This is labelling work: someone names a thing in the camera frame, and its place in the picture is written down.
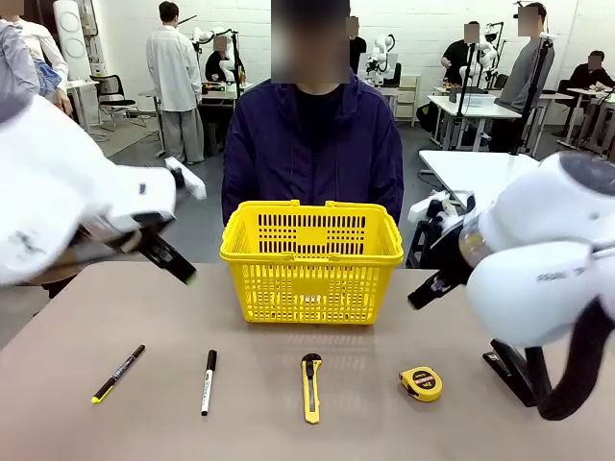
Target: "marker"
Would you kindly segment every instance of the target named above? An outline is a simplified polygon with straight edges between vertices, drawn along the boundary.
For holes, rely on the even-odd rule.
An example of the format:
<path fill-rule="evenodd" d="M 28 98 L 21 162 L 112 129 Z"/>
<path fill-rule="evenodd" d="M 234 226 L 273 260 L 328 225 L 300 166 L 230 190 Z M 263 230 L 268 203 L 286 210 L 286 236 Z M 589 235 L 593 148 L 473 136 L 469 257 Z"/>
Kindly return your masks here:
<path fill-rule="evenodd" d="M 207 416 L 209 411 L 209 396 L 211 395 L 211 383 L 215 372 L 215 361 L 218 352 L 211 350 L 208 354 L 208 367 L 205 370 L 205 387 L 203 388 L 203 401 L 201 402 L 201 416 Z"/>
<path fill-rule="evenodd" d="M 136 351 L 134 351 L 133 354 L 126 359 L 122 366 L 117 369 L 113 376 L 110 377 L 105 384 L 103 384 L 103 387 L 99 389 L 96 395 L 92 397 L 92 403 L 100 403 L 105 399 L 107 394 L 111 392 L 111 389 L 113 389 L 115 383 L 128 371 L 129 368 L 131 368 L 133 363 L 135 363 L 143 351 L 145 351 L 145 345 L 141 344 L 138 348 L 136 348 Z"/>

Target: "white marker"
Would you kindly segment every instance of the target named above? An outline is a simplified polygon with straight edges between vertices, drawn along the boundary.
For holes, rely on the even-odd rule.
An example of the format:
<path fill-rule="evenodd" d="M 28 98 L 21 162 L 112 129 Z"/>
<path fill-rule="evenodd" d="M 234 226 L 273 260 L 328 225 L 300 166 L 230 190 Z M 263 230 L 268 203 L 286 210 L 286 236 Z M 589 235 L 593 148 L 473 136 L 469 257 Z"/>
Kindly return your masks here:
<path fill-rule="evenodd" d="M 203 388 L 203 401 L 201 402 L 201 416 L 207 416 L 209 411 L 209 396 L 211 395 L 211 384 L 213 383 L 213 372 L 215 372 L 215 361 L 218 352 L 211 350 L 208 354 L 208 367 L 205 371 L 205 387 Z"/>

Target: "tape measure label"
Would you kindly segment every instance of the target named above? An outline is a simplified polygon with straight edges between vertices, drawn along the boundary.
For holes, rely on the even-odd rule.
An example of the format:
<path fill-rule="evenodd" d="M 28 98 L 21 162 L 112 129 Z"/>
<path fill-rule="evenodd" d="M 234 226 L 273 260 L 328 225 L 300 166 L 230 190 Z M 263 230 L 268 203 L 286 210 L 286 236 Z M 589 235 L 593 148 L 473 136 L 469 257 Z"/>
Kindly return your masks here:
<path fill-rule="evenodd" d="M 435 377 L 428 372 L 416 372 L 412 375 L 412 380 L 421 389 L 431 389 L 435 386 Z"/>

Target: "hand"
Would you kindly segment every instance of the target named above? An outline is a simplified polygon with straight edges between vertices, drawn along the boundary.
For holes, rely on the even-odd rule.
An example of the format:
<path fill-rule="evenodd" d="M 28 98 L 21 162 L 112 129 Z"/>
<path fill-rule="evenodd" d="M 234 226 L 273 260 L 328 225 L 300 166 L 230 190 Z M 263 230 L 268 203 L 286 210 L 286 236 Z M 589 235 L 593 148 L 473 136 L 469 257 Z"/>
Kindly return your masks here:
<path fill-rule="evenodd" d="M 58 98 L 58 105 L 62 112 L 70 116 L 73 113 L 73 107 L 70 104 L 70 99 L 66 96 L 66 93 L 62 89 L 56 89 L 56 97 Z"/>

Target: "basket rim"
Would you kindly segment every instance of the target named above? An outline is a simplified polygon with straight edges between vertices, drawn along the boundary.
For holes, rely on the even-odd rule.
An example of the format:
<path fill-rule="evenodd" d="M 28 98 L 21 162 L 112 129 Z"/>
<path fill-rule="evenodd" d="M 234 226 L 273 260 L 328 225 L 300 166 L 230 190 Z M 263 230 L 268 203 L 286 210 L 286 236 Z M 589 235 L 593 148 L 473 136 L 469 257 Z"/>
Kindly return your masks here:
<path fill-rule="evenodd" d="M 324 255 L 324 257 L 300 257 L 293 253 L 283 254 L 234 254 L 228 249 L 228 245 L 233 240 L 234 234 L 237 229 L 236 222 L 240 219 L 241 214 L 247 208 L 284 208 L 284 207 L 301 207 L 302 209 L 322 209 L 323 207 L 329 208 L 345 208 L 345 209 L 371 209 L 378 210 L 382 213 L 382 217 L 386 223 L 386 229 L 389 237 L 393 242 L 397 253 L 394 255 L 340 255 L 330 254 Z M 375 265 L 389 266 L 400 264 L 404 260 L 404 248 L 402 247 L 402 235 L 399 232 L 395 221 L 388 214 L 386 208 L 381 205 L 372 204 L 354 204 L 345 202 L 333 202 L 327 201 L 323 206 L 302 206 L 298 200 L 283 201 L 283 202 L 271 202 L 271 201 L 251 201 L 243 202 L 239 205 L 237 210 L 232 214 L 231 219 L 227 227 L 222 233 L 222 245 L 220 246 L 220 257 L 227 262 L 245 262 L 245 263 L 293 263 L 302 265 L 326 265 L 326 264 L 348 264 L 354 265 Z"/>

